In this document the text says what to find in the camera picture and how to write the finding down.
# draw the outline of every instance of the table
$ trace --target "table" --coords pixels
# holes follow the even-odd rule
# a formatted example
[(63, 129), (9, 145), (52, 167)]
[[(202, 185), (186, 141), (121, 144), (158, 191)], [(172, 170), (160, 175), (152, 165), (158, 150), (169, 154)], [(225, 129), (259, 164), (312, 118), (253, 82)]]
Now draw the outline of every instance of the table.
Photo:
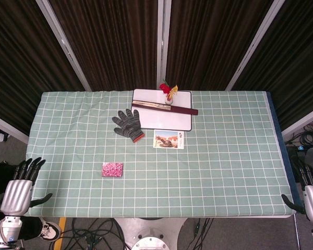
[[(46, 159), (33, 198), (53, 197), (28, 215), (291, 215), (281, 194), (292, 200), (295, 183), (269, 94), (191, 93), (199, 115), (178, 150), (153, 148), (153, 130), (135, 144), (113, 132), (111, 117), (130, 107), (132, 91), (43, 93), (27, 158)], [(124, 163), (121, 178), (101, 176), (112, 161)]]

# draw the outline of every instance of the pink box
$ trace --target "pink box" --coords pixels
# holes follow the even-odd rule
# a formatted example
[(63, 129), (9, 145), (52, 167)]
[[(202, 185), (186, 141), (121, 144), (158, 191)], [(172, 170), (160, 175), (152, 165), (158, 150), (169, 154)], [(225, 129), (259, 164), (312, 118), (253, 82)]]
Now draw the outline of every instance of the pink box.
[(102, 176), (104, 177), (121, 177), (123, 173), (123, 163), (121, 162), (104, 162), (102, 165)]

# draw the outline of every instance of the white sneaker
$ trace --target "white sneaker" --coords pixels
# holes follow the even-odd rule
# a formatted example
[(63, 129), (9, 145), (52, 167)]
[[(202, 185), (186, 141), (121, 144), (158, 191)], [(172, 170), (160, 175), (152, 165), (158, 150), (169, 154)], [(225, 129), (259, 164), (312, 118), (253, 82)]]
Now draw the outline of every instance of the white sneaker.
[(53, 222), (45, 221), (43, 218), (40, 218), (43, 228), (38, 235), (38, 237), (41, 237), (45, 241), (56, 241), (61, 236), (61, 228)]

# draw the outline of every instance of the black curtain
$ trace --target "black curtain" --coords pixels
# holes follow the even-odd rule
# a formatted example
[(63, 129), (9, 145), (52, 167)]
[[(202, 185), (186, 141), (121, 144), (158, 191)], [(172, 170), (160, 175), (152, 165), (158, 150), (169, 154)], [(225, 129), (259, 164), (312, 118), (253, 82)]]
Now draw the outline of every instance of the black curtain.
[(182, 90), (225, 90), (272, 0), (172, 0), (166, 79)]
[(46, 91), (83, 91), (35, 1), (0, 0), (0, 118), (25, 134)]
[(93, 91), (155, 89), (158, 1), (50, 3)]
[(282, 129), (313, 111), (313, 1), (284, 3), (232, 90), (270, 91)]

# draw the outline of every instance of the metal frame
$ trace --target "metal frame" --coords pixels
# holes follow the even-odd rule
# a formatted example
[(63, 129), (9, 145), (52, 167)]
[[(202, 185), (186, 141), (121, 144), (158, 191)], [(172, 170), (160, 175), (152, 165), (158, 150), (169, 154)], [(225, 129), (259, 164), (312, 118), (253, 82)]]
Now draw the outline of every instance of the metal frame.
[(257, 30), (244, 58), (240, 62), (238, 68), (236, 69), (233, 77), (231, 78), (230, 82), (228, 83), (226, 87), (226, 91), (232, 90), (236, 80), (241, 75), (242, 71), (246, 67), (247, 63), (249, 62), (250, 58), (252, 57), (254, 51), (256, 50), (257, 46), (261, 42), (264, 34), (268, 30), (270, 24), (275, 19), (277, 13), (281, 9), (282, 5), (284, 4), (285, 0), (274, 0), (273, 3), (270, 6), (270, 9), (268, 10), (266, 16), (264, 17), (259, 29)]
[(156, 89), (166, 78), (169, 28), (172, 0), (158, 0), (158, 45), (156, 56)]
[(287, 140), (290, 135), (298, 130), (299, 128), (302, 128), (306, 124), (309, 124), (310, 122), (313, 121), (313, 111), (309, 113), (308, 115), (302, 117), (302, 119), (298, 120), (294, 124), (292, 124), (290, 127), (282, 131), (282, 136), (284, 140)]
[(18, 129), (14, 128), (12, 125), (6, 123), (3, 119), (0, 119), (0, 129), (12, 135), (16, 139), (19, 139), (20, 141), (28, 144), (29, 137)]
[(62, 29), (62, 26), (60, 25), (55, 13), (53, 12), (50, 3), (48, 2), (48, 0), (35, 0), (35, 1), (38, 4), (39, 8), (41, 9), (47, 22), (49, 23), (54, 35), (56, 36), (59, 44), (61, 45), (69, 63), (72, 65), (74, 72), (77, 74), (82, 86), (86, 91), (92, 91), (85, 75), (83, 74), (83, 70), (80, 67), (80, 64), (68, 42), (64, 30)]

